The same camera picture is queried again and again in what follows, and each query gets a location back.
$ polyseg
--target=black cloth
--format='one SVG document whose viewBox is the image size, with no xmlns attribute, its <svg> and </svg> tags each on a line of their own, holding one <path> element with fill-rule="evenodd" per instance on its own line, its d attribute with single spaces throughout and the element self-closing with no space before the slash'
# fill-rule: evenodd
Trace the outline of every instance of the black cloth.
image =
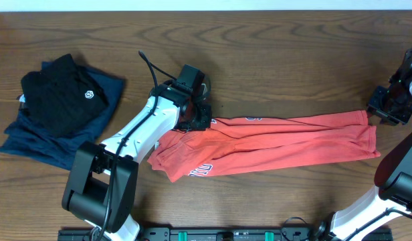
<svg viewBox="0 0 412 241">
<path fill-rule="evenodd" d="M 103 89 L 66 54 L 21 80 L 30 118 L 53 136 L 83 127 L 107 106 Z"/>
<path fill-rule="evenodd" d="M 43 68 L 51 63 L 44 62 Z M 78 131 L 64 137 L 54 137 L 41 124 L 33 121 L 25 110 L 20 110 L 15 122 L 6 129 L 9 137 L 0 147 L 0 152 L 31 157 L 56 167 L 70 170 L 78 147 L 85 141 L 94 142 L 108 124 L 120 100 L 124 82 L 111 78 L 91 68 L 83 69 L 104 90 L 108 107 L 98 117 L 91 120 Z"/>
</svg>

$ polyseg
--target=white logo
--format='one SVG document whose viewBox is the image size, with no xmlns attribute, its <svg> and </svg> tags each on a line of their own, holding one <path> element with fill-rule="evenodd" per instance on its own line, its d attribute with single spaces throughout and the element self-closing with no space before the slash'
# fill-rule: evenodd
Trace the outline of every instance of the white logo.
<svg viewBox="0 0 412 241">
<path fill-rule="evenodd" d="M 94 94 L 93 91 L 87 90 L 87 92 L 84 94 L 86 98 L 93 98 Z"/>
</svg>

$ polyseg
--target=white backdrop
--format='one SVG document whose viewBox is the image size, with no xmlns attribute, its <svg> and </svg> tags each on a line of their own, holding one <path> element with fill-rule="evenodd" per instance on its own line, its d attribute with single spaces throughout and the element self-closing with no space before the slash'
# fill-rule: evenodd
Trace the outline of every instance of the white backdrop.
<svg viewBox="0 0 412 241">
<path fill-rule="evenodd" d="M 0 0 L 0 11 L 231 11 L 412 9 L 412 0 Z"/>
</svg>

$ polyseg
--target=cable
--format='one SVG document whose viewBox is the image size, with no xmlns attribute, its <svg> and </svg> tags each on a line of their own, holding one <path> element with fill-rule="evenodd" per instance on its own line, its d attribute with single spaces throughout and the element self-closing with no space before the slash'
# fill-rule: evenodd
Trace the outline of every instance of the cable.
<svg viewBox="0 0 412 241">
<path fill-rule="evenodd" d="M 370 222 L 367 222 L 366 224 L 364 224 L 362 227 L 360 227 L 359 229 L 356 229 L 356 231 L 354 231 L 346 240 L 344 241 L 349 241 L 351 240 L 353 237 L 355 237 L 357 234 L 359 234 L 360 232 L 362 232 L 363 230 L 365 230 L 366 228 L 368 228 L 369 226 L 373 225 L 375 222 L 379 221 L 380 219 L 384 218 L 385 216 L 388 216 L 390 213 L 397 213 L 397 214 L 401 214 L 402 216 L 409 218 L 412 220 L 412 215 L 406 214 L 405 212 L 399 211 L 399 210 L 395 210 L 393 208 L 391 209 L 387 209 L 386 211 L 384 211 L 382 214 L 378 215 L 377 217 L 375 217 L 374 219 L 372 219 Z"/>
<path fill-rule="evenodd" d="M 106 212 L 105 212 L 105 219 L 104 219 L 104 224 L 102 225 L 101 229 L 100 229 L 100 233 L 98 235 L 98 237 L 96 238 L 96 241 L 101 241 L 102 237 L 104 236 L 105 230 L 108 227 L 108 223 L 110 220 L 110 215 L 111 215 L 111 201 L 112 201 L 112 191 L 114 189 L 114 176 L 116 173 L 116 168 L 117 168 L 117 162 L 118 162 L 118 156 L 120 155 L 121 149 L 123 148 L 123 146 L 125 146 L 126 142 L 128 141 L 129 136 L 131 136 L 135 130 L 141 126 L 141 124 L 143 124 L 150 116 L 152 116 L 152 114 L 154 114 L 154 110 L 157 107 L 157 104 L 159 103 L 159 96 L 157 94 L 157 89 L 159 87 L 159 85 L 157 84 L 157 77 L 155 76 L 154 70 L 153 70 L 153 65 L 151 64 L 151 62 L 148 60 L 148 58 L 145 56 L 144 52 L 140 51 L 138 52 L 139 56 L 146 62 L 146 64 L 148 65 L 148 68 L 151 71 L 151 75 L 152 75 L 152 79 L 154 80 L 154 91 L 155 91 L 155 101 L 154 101 L 154 105 L 152 106 L 152 109 L 150 110 L 150 112 L 142 119 L 138 122 L 138 124 L 136 124 L 128 133 L 125 137 L 123 137 L 121 139 L 120 144 L 117 147 L 117 151 L 115 152 L 113 158 L 112 158 L 112 167 L 111 167 L 111 175 L 110 175 L 110 184 L 108 187 L 108 203 L 106 204 Z M 158 70 L 160 73 L 163 73 L 171 78 L 172 77 L 170 74 L 167 74 L 166 72 L 160 70 L 157 67 L 154 67 L 156 70 Z"/>
</svg>

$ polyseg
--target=folded red shirt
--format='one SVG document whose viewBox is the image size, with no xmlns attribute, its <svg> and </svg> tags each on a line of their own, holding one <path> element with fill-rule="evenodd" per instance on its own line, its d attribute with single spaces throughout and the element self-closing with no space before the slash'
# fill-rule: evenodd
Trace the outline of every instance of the folded red shirt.
<svg viewBox="0 0 412 241">
<path fill-rule="evenodd" d="M 365 111 L 302 118 L 215 118 L 206 131 L 169 131 L 148 162 L 174 182 L 379 157 Z"/>
</svg>

